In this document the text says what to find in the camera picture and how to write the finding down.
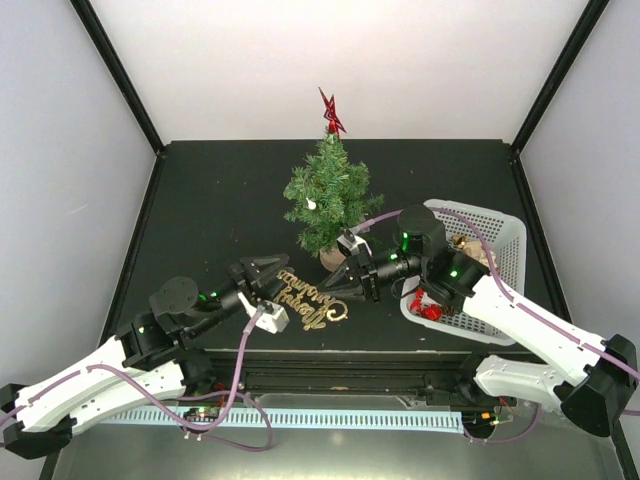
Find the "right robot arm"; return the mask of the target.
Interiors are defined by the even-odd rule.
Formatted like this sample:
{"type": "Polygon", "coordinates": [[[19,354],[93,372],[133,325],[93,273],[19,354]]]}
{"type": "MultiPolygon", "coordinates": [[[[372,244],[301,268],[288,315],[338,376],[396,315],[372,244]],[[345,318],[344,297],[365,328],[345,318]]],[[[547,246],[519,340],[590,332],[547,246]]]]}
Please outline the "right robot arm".
{"type": "Polygon", "coordinates": [[[394,212],[397,247],[372,254],[356,229],[337,240],[345,255],[317,290],[341,300],[379,301],[386,285],[415,277],[436,304],[489,324],[538,357],[518,362],[489,355],[454,379],[457,396],[515,397],[559,410],[575,426],[608,437],[639,384],[635,345],[570,324],[506,286],[493,260],[481,263],[451,246],[437,209],[394,212]]]}

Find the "red star ornament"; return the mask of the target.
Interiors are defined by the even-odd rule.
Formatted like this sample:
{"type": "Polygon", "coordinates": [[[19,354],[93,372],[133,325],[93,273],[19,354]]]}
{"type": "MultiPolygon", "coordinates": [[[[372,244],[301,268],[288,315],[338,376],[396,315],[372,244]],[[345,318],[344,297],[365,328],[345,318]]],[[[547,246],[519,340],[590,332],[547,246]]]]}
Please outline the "red star ornament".
{"type": "Polygon", "coordinates": [[[335,135],[338,140],[341,140],[341,134],[345,133],[346,129],[337,115],[335,96],[331,95],[328,97],[321,87],[319,87],[318,90],[325,107],[323,118],[328,122],[328,133],[335,135]]]}

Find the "gold merry christmas sign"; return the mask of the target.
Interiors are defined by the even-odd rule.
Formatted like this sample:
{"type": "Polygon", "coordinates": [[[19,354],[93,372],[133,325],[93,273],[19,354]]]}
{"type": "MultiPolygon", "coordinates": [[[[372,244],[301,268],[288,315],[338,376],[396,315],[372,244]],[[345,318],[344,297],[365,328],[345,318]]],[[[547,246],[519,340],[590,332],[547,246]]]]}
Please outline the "gold merry christmas sign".
{"type": "Polygon", "coordinates": [[[315,285],[299,278],[292,269],[280,270],[276,278],[283,286],[273,301],[295,312],[304,331],[321,330],[330,323],[348,319],[349,308],[344,301],[320,293],[315,285]]]}

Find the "white perforated plastic basket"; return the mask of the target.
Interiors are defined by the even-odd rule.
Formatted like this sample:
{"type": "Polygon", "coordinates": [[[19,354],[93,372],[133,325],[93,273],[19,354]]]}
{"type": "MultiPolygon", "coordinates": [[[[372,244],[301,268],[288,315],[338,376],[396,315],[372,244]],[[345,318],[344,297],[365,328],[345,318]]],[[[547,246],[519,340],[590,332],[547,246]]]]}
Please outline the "white perforated plastic basket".
{"type": "MultiPolygon", "coordinates": [[[[431,199],[425,201],[424,205],[443,222],[449,241],[454,235],[465,235],[470,241],[476,240],[474,231],[458,217],[463,216],[473,223],[496,254],[496,268],[501,280],[510,289],[520,294],[524,292],[527,232],[521,220],[496,210],[449,200],[431,199]]],[[[399,307],[405,319],[428,329],[485,344],[509,346],[515,343],[498,328],[465,313],[449,314],[441,306],[443,316],[438,322],[411,314],[409,304],[418,289],[418,282],[419,278],[414,276],[403,284],[399,307]]]]}

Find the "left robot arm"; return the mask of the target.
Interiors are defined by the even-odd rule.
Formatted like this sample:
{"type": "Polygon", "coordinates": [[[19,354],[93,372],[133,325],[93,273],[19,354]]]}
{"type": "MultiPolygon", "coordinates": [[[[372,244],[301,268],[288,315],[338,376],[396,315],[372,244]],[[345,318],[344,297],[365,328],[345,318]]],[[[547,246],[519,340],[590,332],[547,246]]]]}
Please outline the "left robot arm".
{"type": "Polygon", "coordinates": [[[273,302],[289,257],[243,257],[211,293],[188,277],[174,277],[149,297],[149,307],[85,358],[31,386],[1,389],[1,445],[23,459],[66,447],[100,421],[148,403],[207,397],[217,378],[208,354],[193,342],[238,312],[279,333],[288,323],[273,302]]]}

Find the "small green christmas tree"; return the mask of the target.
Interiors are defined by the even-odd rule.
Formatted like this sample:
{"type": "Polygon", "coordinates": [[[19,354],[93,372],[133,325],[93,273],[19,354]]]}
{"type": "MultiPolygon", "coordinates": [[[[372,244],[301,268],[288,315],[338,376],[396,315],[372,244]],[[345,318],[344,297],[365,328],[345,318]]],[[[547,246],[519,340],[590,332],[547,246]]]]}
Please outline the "small green christmas tree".
{"type": "Polygon", "coordinates": [[[302,223],[298,245],[318,257],[321,249],[336,247],[337,238],[378,211],[382,194],[369,191],[370,172],[363,162],[352,162],[341,140],[324,133],[304,163],[292,168],[283,196],[292,203],[284,218],[302,223]]]}

